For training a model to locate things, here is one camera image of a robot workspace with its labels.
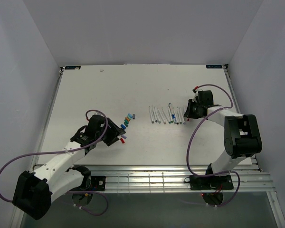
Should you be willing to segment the green capped white marker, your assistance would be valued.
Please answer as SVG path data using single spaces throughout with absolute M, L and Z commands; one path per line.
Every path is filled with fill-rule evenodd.
M 180 122 L 181 124 L 184 124 L 183 122 L 183 118 L 182 118 L 182 114 L 181 114 L 181 109 L 178 107 L 178 113 L 179 113 L 179 117 L 180 117 Z

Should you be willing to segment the black capped white marker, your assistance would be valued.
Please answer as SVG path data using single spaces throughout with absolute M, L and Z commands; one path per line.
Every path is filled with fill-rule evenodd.
M 176 117 L 178 124 L 182 124 L 178 107 L 176 107 Z

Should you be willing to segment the blue capped whiteboard marker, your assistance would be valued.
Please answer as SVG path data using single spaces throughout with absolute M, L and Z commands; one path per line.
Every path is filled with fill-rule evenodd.
M 171 112 L 171 117 L 172 117 L 172 120 L 175 124 L 179 124 L 177 118 L 176 118 L 176 115 L 175 115 L 175 111 L 174 111 L 174 107 L 172 106 L 171 103 L 168 104 L 168 107 L 170 109 L 170 112 Z

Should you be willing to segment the dark green capped marker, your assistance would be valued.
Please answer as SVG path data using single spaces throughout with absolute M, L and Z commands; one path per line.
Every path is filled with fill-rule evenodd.
M 174 124 L 176 124 L 176 118 L 175 118 L 175 114 L 174 114 L 174 110 L 171 106 L 168 106 L 169 108 L 169 111 L 170 111 L 170 116 L 171 116 L 171 119 L 173 121 Z

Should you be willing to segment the teal capped white marker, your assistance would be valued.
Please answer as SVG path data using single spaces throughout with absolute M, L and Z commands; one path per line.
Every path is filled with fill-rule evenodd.
M 163 113 L 163 115 L 164 115 L 165 120 L 167 121 L 167 123 L 170 124 L 170 123 L 171 123 L 170 118 L 169 118 L 168 115 L 166 114 L 164 108 L 162 107 L 161 110 L 162 110 L 162 113 Z

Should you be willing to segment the orange capped white marker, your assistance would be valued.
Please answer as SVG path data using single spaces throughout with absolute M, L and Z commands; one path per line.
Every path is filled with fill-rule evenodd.
M 162 117 L 163 123 L 166 124 L 167 123 L 167 119 L 165 117 L 163 108 L 160 109 L 160 113 L 161 113 L 161 117 Z

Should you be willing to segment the mint capped white marker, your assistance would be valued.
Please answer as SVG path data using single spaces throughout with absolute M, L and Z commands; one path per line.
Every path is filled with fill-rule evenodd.
M 161 117 L 160 117 L 160 115 L 159 115 L 159 112 L 158 112 L 158 108 L 157 108 L 157 107 L 155 107 L 155 113 L 156 113 L 156 115 L 157 115 L 157 121 L 158 121 L 158 123 L 161 124 Z

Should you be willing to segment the grey white marker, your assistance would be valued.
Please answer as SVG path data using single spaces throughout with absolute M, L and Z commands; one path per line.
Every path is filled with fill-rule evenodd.
M 149 106 L 149 115 L 150 115 L 151 123 L 153 124 L 154 123 L 154 117 L 153 117 L 153 114 L 152 114 L 152 108 L 150 106 Z

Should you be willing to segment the light blue white marker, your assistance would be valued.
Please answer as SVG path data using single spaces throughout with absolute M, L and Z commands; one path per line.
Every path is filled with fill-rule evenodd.
M 152 105 L 152 114 L 153 114 L 153 117 L 154 117 L 154 121 L 157 123 L 158 122 L 158 117 L 156 115 L 156 112 L 155 112 L 155 109 L 154 109 L 153 105 Z

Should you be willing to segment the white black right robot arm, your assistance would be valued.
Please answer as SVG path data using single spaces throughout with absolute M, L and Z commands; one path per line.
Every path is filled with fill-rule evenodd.
M 262 151 L 261 135 L 255 115 L 232 112 L 232 103 L 228 107 L 214 104 L 213 93 L 210 90 L 199 91 L 195 88 L 193 92 L 195 96 L 188 101 L 184 117 L 201 121 L 190 137 L 186 165 L 193 176 L 205 178 L 206 185 L 215 189 L 222 183 L 222 177 L 232 173 L 240 162 Z M 224 151 L 209 165 L 209 173 L 199 175 L 190 167 L 190 147 L 199 128 L 206 121 L 223 127 Z

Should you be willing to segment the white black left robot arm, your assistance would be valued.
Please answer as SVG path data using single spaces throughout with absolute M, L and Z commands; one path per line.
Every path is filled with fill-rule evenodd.
M 20 174 L 12 204 L 35 220 L 41 219 L 51 204 L 71 191 L 78 206 L 92 200 L 93 190 L 103 190 L 92 177 L 91 171 L 76 162 L 84 158 L 98 142 L 111 146 L 124 135 L 125 127 L 111 119 L 94 114 L 88 125 L 82 126 L 71 137 L 62 154 L 58 154 L 32 172 Z

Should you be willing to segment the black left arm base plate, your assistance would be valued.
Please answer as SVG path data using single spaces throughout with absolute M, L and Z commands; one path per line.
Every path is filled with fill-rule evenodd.
M 87 180 L 86 190 L 91 191 L 105 191 L 106 177 L 105 176 L 91 176 Z

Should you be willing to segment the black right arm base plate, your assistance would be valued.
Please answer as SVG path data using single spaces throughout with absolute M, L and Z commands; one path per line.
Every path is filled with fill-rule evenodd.
M 196 177 L 191 175 L 184 181 L 190 185 L 191 190 L 233 190 L 233 182 L 230 175 Z

